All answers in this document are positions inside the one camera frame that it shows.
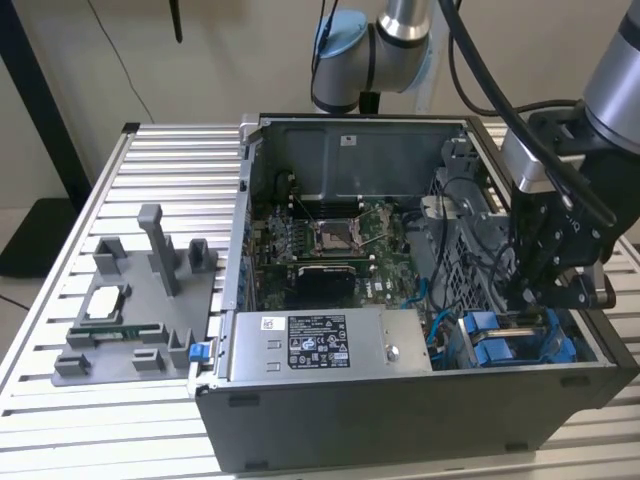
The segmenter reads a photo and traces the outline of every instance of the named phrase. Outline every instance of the aluminum extrusion table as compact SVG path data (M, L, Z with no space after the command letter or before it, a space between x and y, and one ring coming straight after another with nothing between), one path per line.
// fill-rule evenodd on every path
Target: aluminum extrusion table
M487 127L500 145L505 128ZM99 237L119 235L127 250L149 248L136 222L143 202L162 204L162 226L176 247L197 236L219 251L210 318L216 323L238 147L237 126L143 125L118 140L0 367L0 479L234 478L219 471L186 381L55 388L50 376L95 270L91 253ZM640 361L640 256L623 238L605 269L618 292L618 304L607 315ZM535 454L277 478L618 477L640 478L640 377L606 408L574 415Z

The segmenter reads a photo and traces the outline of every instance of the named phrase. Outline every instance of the white wall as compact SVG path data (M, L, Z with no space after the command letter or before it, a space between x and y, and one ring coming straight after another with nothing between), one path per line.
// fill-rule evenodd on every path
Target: white wall
M26 208L66 197L4 62L0 60L0 208Z
M85 0L15 0L79 154L95 177L126 121L148 121ZM245 112L311 111L316 0L94 0L156 122L238 122ZM380 2L341 1L368 11ZM410 112L391 96L387 112Z
M461 15L489 70L513 105L580 98L630 0L465 0ZM446 50L433 113L468 113L449 74ZM490 108L456 49L467 94Z
M175 42L166 0L93 0L157 122L237 122L245 112L311 111L320 0L183 0ZM95 178L122 125L147 121L86 0L14 0L79 155ZM383 0L341 0L373 20ZM577 97L629 0L466 0L463 16L514 103ZM460 62L463 82L484 98ZM435 113L464 113L441 66ZM414 95L383 95L411 113Z

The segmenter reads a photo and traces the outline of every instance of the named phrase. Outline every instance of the white sticker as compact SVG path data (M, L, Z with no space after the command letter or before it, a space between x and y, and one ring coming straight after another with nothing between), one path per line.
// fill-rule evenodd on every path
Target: white sticker
M355 147L358 144L358 137L356 135L342 135L340 137L341 147Z
M262 317L260 330L284 330L286 317Z

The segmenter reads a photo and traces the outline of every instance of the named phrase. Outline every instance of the black cable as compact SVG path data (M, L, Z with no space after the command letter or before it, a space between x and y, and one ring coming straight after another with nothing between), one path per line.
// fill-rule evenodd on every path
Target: black cable
M322 60L321 54L324 51L324 48L327 46L327 41L329 40L329 34L331 33L331 27L333 25L333 17L336 13L337 7L338 7L338 0L333 0L333 6L331 7L331 12L329 13L329 17L327 18L327 23L322 29L322 34L320 35L320 40L318 41L317 40L318 32L320 31L320 25L322 24L322 17L324 16L324 8L325 8L325 0L322 0L322 10L320 11L320 20L318 21L318 28L316 29L316 40L313 43L313 57L311 59L311 84L309 85L309 95L311 96L311 103L314 103L313 84L316 81L316 73L318 72L318 66L320 65L320 60Z
M533 135L524 120L513 109L513 106L500 90L480 57L452 0L438 0L438 2L442 14L449 25L451 35L458 44L460 52L484 94L516 137L545 166L547 176L556 190L561 194L564 192L564 195L566 195L568 188L599 226L611 227L615 225L617 221L616 215L591 191L578 171L569 165L563 164L554 152L549 150L546 145Z
M311 52L311 73L313 74L316 69L316 52L318 48L318 37L320 36L320 25L322 25L322 17L324 17L324 8L327 4L326 0L322 0L322 7L320 9L320 18L318 19L318 26L316 27L316 35L313 39L313 51Z
M431 302L431 305L433 306L433 308L436 310L437 313L440 313L442 310L444 310L446 307L440 307L433 299L433 291L434 291L434 285L435 285L435 281L438 277L438 272L440 270L440 267L442 266L442 262L444 260L444 249L446 247L446 243L447 243L447 230L448 230L448 219L447 219L447 209L445 208L444 205L444 197L446 196L447 198L450 198L452 201L455 202L455 200L446 194L446 189L447 187L455 181L462 181L462 182L469 182L474 184L475 186L478 186L478 183L470 177L462 177L462 176L456 176L456 177L451 177L449 178L444 185L442 186L442 188L440 189L440 202L442 205L442 234L440 237L440 246L439 246L439 250L438 250L438 257L436 259L436 267L433 270L433 273L431 274L431 278L429 279L429 301ZM445 284L444 284L444 295L443 295L443 305L446 304L447 302L447 279L445 278Z
M456 0L455 8L460 11L460 5L462 4L462 0ZM462 100L462 103L471 110L476 115L480 115L483 117L499 117L500 114L496 110L489 110L486 108L482 108L477 106L471 98L466 94L464 88L462 87L462 83L460 82L460 78L458 77L458 69L456 67L456 59L454 53L454 45L453 45L453 36L451 32L449 32L449 38L447 42L447 56L449 58L449 72L451 73L451 81L453 82L453 86ZM526 105L522 105L520 107L515 107L514 110L518 113L526 113L533 112L535 110L543 110L546 108L562 108L562 107L575 107L577 101L576 100L568 100L568 99L559 99L559 100L545 100L542 102L534 102L528 103Z
M111 48L113 49L113 52L116 54L116 57L118 57L118 61L120 62L120 65L122 66L122 70L124 70L124 74L127 76L127 80L129 80L129 86L131 87L131 91L133 91L135 96L138 97L138 100L140 101L140 104L142 105L142 108L144 108L145 111L147 112L147 115L149 115L149 119L151 120L151 123L156 123L156 121L153 118L153 115L151 115L151 112L147 108L147 105L144 103L144 101L142 100L142 97L140 97L140 94L136 90L136 87L133 86L133 80L131 80L131 76L129 75L129 70L127 70L127 67L124 64L124 61L122 60L122 57L120 56L120 53L118 52L118 49L116 48L116 46L114 45L113 41L111 40L111 37L109 36L107 31L105 30L104 25L102 25L102 21L100 20L100 16L98 15L98 12L96 11L95 7L93 6L93 3L91 3L91 0L87 0L87 3L89 4L89 8L91 9L91 11L93 12L93 16L96 17L96 21L98 22L98 25L100 26L100 30L102 30L102 33L104 33L104 36L107 37L107 41L111 45Z
M495 285L493 284L493 281L496 278L496 272L498 271L498 267L500 266L500 259L509 248L511 248L511 245L509 243L505 243L500 247L500 249L498 250L498 253L496 253L496 259L493 262L493 265L491 266L491 270L489 270L489 278L488 278L489 295L491 295L491 300L493 300L493 303L498 308L500 308L502 303L496 297Z
M26 310L27 312L29 311L30 307L27 307L24 303L20 303L12 298L9 297L5 297L4 295L0 294L0 300L4 300L5 302L9 302L12 305L15 305L16 307L22 308L23 310Z
M438 273L440 271L440 267L442 266L442 261L444 260L444 249L447 246L447 230L449 228L449 221L447 219L447 209L444 206L444 196L440 195L440 202L442 204L442 232L440 235L440 245L438 246L438 257L436 259L436 266L433 269L433 273L431 274L431 278L429 279L429 302L431 306L435 309L437 313L440 313L443 309L438 305L433 299L433 291L435 290L436 278L438 278ZM443 294L443 304L447 300L447 291L444 291Z

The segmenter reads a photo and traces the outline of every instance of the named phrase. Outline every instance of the blue clip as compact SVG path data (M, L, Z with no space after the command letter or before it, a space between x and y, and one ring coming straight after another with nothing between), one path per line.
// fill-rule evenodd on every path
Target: blue clip
M203 363L209 361L211 347L208 343L194 343L189 348L189 361Z

